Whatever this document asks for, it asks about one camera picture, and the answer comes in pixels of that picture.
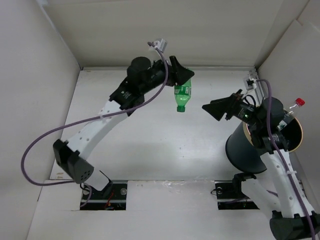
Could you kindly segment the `green plastic bottle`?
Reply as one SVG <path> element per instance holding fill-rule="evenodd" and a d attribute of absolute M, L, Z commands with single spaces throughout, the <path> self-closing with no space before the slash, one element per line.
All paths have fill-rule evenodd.
<path fill-rule="evenodd" d="M 176 111 L 178 113 L 184 113 L 186 110 L 186 105 L 191 99 L 192 94 L 192 82 L 189 79 L 183 85 L 176 85 L 174 87 L 174 98 L 177 104 Z"/>

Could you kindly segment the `clear bottle red label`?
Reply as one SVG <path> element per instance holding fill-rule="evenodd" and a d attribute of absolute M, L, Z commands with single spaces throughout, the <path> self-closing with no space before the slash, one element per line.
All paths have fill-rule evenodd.
<path fill-rule="evenodd" d="M 283 130 L 288 124 L 290 124 L 297 116 L 300 108 L 305 104 L 305 101 L 302 98 L 297 98 L 292 103 L 287 105 L 284 108 L 284 118 L 280 121 L 277 126 L 279 131 Z"/>

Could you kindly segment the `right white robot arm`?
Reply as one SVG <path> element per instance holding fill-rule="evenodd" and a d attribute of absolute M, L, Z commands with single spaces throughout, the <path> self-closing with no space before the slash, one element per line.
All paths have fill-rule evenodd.
<path fill-rule="evenodd" d="M 281 101 L 267 97 L 261 105 L 248 104 L 238 91 L 228 97 L 212 100 L 202 109 L 217 121 L 236 117 L 248 126 L 253 147 L 266 167 L 276 189 L 271 194 L 252 173 L 235 175 L 231 184 L 237 197 L 246 195 L 269 219 L 277 240 L 314 240 L 320 231 L 320 215 L 303 192 L 297 173 L 291 165 L 288 142 L 278 125 L 285 117 Z"/>

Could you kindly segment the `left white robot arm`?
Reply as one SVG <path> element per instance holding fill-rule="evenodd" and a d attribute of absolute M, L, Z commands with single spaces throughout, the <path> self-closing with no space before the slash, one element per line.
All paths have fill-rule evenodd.
<path fill-rule="evenodd" d="M 162 84 L 182 86 L 194 74 L 174 55 L 170 56 L 169 63 L 150 61 L 144 56 L 134 58 L 126 70 L 125 79 L 110 95 L 98 118 L 89 121 L 68 140 L 54 142 L 57 165 L 77 184 L 86 184 L 98 197 L 107 198 L 112 191 L 112 181 L 87 161 L 94 148 L 117 124 L 129 117 L 135 107 L 144 103 L 146 93 Z"/>

